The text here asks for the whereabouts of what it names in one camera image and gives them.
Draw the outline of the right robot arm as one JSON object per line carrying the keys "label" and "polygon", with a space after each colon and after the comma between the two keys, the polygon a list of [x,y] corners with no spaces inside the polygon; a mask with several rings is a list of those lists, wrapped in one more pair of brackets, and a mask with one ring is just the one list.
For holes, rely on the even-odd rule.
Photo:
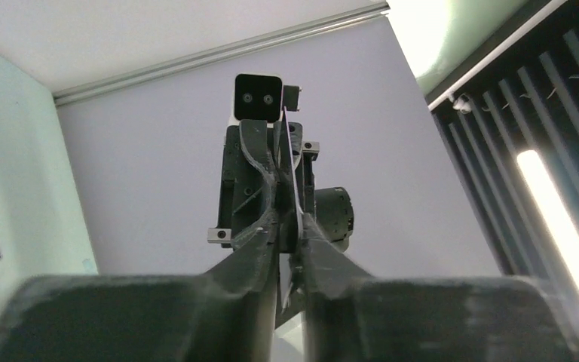
{"label": "right robot arm", "polygon": [[[354,230],[354,210],[348,192],[340,187],[316,189],[313,163],[320,152],[316,141],[303,140],[300,123],[289,123],[299,200],[305,213],[315,216],[326,239],[340,250],[347,250]],[[222,176],[217,225],[208,230],[207,240],[223,248],[262,214],[263,179],[243,154],[237,125],[226,128],[222,154]]]}

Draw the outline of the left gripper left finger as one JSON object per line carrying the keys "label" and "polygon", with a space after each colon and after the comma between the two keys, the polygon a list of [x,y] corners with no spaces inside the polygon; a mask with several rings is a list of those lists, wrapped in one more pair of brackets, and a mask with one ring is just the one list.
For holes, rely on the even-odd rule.
{"label": "left gripper left finger", "polygon": [[28,280],[0,316],[0,361],[267,361],[278,215],[199,275]]}

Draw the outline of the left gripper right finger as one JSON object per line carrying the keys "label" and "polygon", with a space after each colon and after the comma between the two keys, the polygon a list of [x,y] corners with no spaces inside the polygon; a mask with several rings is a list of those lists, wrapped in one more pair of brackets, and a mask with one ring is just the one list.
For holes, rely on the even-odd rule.
{"label": "left gripper right finger", "polygon": [[579,361],[579,341],[529,278],[377,278],[312,216],[300,257],[308,361]]}

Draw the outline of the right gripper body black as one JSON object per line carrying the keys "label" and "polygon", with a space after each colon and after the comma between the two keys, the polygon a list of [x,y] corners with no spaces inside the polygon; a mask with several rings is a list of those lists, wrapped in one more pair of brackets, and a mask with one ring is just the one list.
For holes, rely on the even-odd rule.
{"label": "right gripper body black", "polygon": [[280,250],[295,250],[302,213],[314,210],[306,196],[313,182],[303,174],[303,126],[298,122],[246,120],[226,129],[215,227],[211,244],[241,248],[255,233],[278,233]]}

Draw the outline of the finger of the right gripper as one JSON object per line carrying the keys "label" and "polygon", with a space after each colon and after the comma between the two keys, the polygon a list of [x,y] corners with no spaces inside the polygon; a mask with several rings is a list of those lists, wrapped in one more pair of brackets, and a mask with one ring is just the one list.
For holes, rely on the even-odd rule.
{"label": "finger of the right gripper", "polygon": [[231,245],[236,250],[276,223],[278,184],[267,122],[244,120],[237,129],[246,176],[237,176],[234,181],[234,195],[241,198],[233,202]]}

